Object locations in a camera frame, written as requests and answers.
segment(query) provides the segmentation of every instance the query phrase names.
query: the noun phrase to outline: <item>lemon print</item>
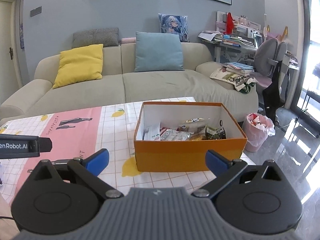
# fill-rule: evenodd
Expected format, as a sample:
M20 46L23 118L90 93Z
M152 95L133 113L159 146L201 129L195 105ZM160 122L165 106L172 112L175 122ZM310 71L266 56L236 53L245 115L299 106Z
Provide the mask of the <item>lemon print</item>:
M7 129L7 128L8 128L7 125L5 125L4 127L2 127L2 128L0 129L0 133L3 133L3 132L5 131L5 129Z
M136 158L131 157L125 161L125 163L122 165L122 177L125 176L136 176L140 175L142 172L138 171L137 164L136 164Z
M119 117L124 114L124 110L122 108L118 109L118 111L114 112L111 117Z
M43 116L41 117L41 121L45 121L45 120L47 120L47 118L48 118L48 116L45 114L45 115L43 115Z

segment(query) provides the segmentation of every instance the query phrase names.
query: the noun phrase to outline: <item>anime character pillow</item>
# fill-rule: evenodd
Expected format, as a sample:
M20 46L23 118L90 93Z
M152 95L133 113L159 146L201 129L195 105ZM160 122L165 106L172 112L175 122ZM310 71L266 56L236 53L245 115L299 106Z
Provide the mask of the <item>anime character pillow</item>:
M189 42L188 16L158 14L161 33L178 34L181 42Z

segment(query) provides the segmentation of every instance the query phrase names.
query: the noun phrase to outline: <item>couch backrest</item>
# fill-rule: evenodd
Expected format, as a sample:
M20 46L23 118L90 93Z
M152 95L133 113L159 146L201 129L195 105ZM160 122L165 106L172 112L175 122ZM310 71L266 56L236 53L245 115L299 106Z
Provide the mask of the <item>couch backrest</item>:
M209 49L201 43L182 42L183 67L195 70L202 63L212 61ZM136 64L136 44L121 45L122 72L134 72Z
M103 48L102 75L117 75L134 72L136 44L122 44ZM202 63L212 61L208 48L201 43L182 43L183 67L195 70ZM60 55L44 58L36 68L34 79L45 79L54 84L59 68Z

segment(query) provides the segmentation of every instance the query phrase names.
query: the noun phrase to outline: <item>red cloth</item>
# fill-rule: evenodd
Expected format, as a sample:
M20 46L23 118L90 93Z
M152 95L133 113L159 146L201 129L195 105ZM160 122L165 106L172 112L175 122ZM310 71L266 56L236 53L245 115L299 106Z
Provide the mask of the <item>red cloth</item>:
M228 13L227 15L227 27L225 34L231 34L233 30L234 24L233 24L233 18L231 16L231 13Z

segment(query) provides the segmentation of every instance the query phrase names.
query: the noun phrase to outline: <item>pink stripe on tablecloth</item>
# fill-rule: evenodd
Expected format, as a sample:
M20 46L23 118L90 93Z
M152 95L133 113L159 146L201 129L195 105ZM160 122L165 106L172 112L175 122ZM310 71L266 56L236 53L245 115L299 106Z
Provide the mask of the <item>pink stripe on tablecloth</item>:
M85 159L92 155L97 142L101 109L102 107L94 107L54 114L41 134L41 137L51 139L52 150L48 153L40 153L40 157L28 158L17 182L15 195L29 176L30 173L27 173L27 171L34 169L40 160L55 161L72 159L78 156ZM92 118L92 120L64 124L70 126L70 128L57 129L63 126L60 125L61 121L75 118Z

